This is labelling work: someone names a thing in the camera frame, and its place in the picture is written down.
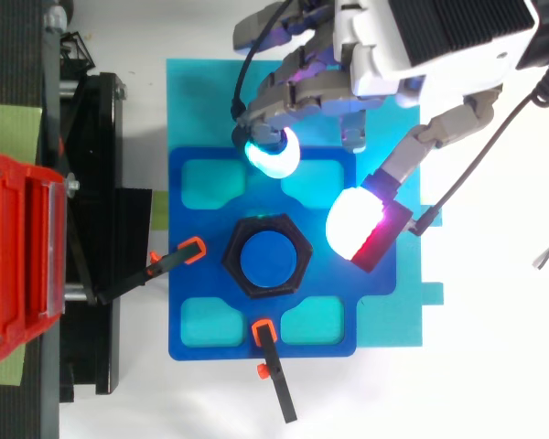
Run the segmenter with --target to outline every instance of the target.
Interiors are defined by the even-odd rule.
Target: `orange clamp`
[[[258,346],[259,348],[262,347],[262,343],[260,342],[260,338],[258,337],[258,328],[263,326],[268,326],[270,328],[274,343],[276,343],[276,340],[278,339],[278,337],[276,336],[275,325],[273,324],[273,321],[270,318],[263,318],[261,320],[258,320],[254,322],[252,328],[253,328],[254,342],[256,343],[256,346]]]
[[[181,250],[183,247],[187,247],[188,245],[190,244],[193,244],[193,243],[197,243],[198,246],[199,246],[199,249],[201,250],[201,253],[200,254],[196,254],[195,256],[193,256],[192,258],[190,259],[187,259],[185,261],[185,264],[187,265],[191,265],[192,263],[194,262],[197,262],[198,260],[200,260],[202,257],[204,257],[206,254],[208,254],[208,249],[207,247],[205,246],[205,242],[203,242],[203,239],[200,238],[199,236],[194,236],[193,238],[190,238],[188,240],[186,240],[185,242],[181,242],[177,248],[178,250]]]

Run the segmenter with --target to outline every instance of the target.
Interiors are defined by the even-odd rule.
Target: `blue tray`
[[[370,274],[328,246],[325,221],[335,197],[373,171],[418,123],[418,111],[387,102],[371,112],[361,155],[345,153],[338,122],[311,118],[294,126],[302,162],[285,180],[247,166],[231,147],[229,118],[239,61],[175,59],[167,63],[169,246],[192,235],[208,255],[170,274],[169,352],[174,359],[260,358],[250,325],[274,321],[281,357],[348,356],[357,346],[419,346],[423,305],[443,303],[441,284],[421,282],[420,240],[404,234]],[[254,62],[245,89],[256,90],[276,62]],[[248,102],[250,96],[244,95]],[[419,178],[399,200],[418,214]],[[313,246],[299,291],[251,300],[221,265],[241,218],[286,213]]]

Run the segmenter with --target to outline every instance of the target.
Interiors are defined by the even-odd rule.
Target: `screw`
[[[65,179],[65,188],[69,198],[75,197],[75,192],[80,190],[80,182],[75,179],[75,174],[72,172]]]
[[[118,84],[116,86],[116,99],[125,101],[128,98],[128,89],[125,84]]]
[[[44,16],[44,26],[48,32],[62,34],[67,30],[67,14],[63,6],[53,5]]]

